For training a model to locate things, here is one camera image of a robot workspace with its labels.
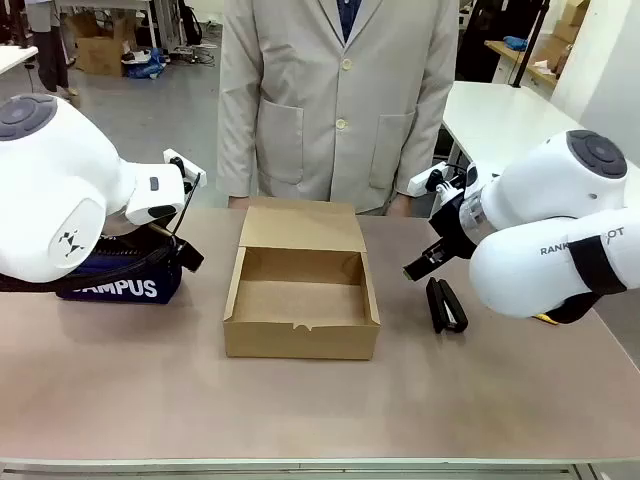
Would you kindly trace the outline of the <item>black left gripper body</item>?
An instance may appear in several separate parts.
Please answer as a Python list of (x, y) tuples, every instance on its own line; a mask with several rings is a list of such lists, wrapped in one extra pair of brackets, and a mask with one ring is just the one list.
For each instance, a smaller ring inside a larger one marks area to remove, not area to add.
[(182, 250), (181, 240), (166, 227), (156, 223), (143, 226), (150, 252), (161, 259), (176, 261)]

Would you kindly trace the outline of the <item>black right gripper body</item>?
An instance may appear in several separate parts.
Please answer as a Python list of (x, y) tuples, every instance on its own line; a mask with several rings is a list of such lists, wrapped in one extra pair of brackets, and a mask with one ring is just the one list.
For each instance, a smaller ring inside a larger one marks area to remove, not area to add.
[(464, 194), (458, 193), (432, 215), (429, 223), (440, 239), (428, 249), (431, 260), (472, 257), (476, 244), (465, 233), (459, 216), (463, 200)]

